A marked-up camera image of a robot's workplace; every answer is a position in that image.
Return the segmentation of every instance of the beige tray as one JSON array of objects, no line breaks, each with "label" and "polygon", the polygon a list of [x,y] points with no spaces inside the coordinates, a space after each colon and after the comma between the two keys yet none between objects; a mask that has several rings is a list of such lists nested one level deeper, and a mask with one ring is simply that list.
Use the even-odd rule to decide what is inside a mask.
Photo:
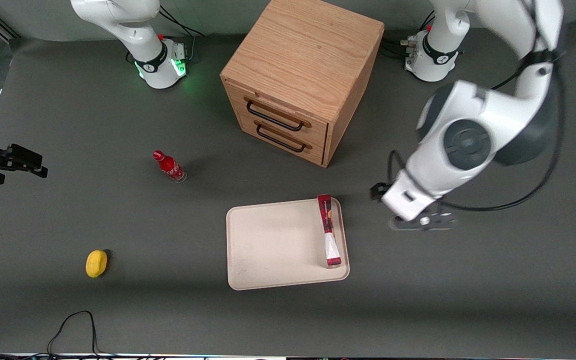
[{"label": "beige tray", "polygon": [[228,284],[234,290],[344,280],[350,273],[341,206],[332,198],[341,265],[328,268],[317,199],[233,207],[226,215]]}]

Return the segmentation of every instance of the bottle cap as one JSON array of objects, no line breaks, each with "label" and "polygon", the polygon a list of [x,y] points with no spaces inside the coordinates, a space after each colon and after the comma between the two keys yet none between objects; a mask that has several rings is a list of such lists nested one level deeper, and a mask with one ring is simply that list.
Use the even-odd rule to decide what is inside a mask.
[{"label": "bottle cap", "polygon": [[152,157],[157,160],[158,162],[164,160],[164,158],[166,157],[166,155],[164,155],[164,153],[160,150],[156,150],[155,152],[152,153]]}]

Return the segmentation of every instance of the wooden drawer cabinet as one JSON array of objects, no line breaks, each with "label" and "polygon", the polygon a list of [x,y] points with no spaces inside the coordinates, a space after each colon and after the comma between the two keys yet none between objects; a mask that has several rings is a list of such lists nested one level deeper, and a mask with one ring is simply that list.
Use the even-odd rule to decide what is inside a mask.
[{"label": "wooden drawer cabinet", "polygon": [[383,33],[383,23],[327,2],[272,0],[221,71],[241,129],[327,167]]}]

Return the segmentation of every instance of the drawer handle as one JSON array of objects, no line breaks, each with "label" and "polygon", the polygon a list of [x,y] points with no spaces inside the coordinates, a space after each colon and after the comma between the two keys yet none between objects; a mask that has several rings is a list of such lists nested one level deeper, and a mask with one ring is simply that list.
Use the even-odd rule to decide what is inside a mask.
[{"label": "drawer handle", "polygon": [[269,141],[274,142],[275,144],[279,144],[281,146],[283,146],[284,148],[288,149],[288,150],[292,150],[295,153],[301,153],[302,151],[304,151],[304,149],[306,149],[306,144],[302,143],[301,144],[301,148],[296,148],[294,146],[290,146],[287,143],[283,142],[283,141],[279,141],[278,139],[272,137],[272,136],[268,136],[265,133],[261,132],[260,130],[263,129],[263,126],[259,123],[256,126],[256,133],[260,136],[263,137],[264,139],[268,139]]},{"label": "drawer handle", "polygon": [[253,110],[253,109],[251,108],[251,106],[252,106],[252,101],[249,100],[248,103],[247,103],[247,105],[246,105],[246,109],[247,109],[247,111],[248,111],[250,114],[252,114],[252,115],[254,115],[254,116],[258,116],[258,117],[260,117],[261,119],[270,121],[270,123],[273,123],[274,125],[279,125],[279,126],[281,126],[282,128],[284,128],[284,129],[290,130],[291,132],[299,132],[299,130],[302,129],[302,126],[304,126],[304,122],[303,122],[303,121],[299,121],[299,125],[298,125],[297,127],[295,127],[295,126],[290,126],[290,125],[286,125],[285,123],[283,123],[283,122],[281,122],[281,121],[279,121],[279,120],[275,120],[274,118],[268,116],[267,114],[262,114],[261,112],[259,112],[259,111],[257,111],[257,110]]}]

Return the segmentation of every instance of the wooden cabinet top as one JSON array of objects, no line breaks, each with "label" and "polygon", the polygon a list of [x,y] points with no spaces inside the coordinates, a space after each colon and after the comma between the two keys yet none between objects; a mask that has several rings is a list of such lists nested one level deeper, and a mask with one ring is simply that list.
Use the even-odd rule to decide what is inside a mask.
[{"label": "wooden cabinet top", "polygon": [[272,0],[221,76],[283,107],[336,121],[384,23],[320,0]]}]

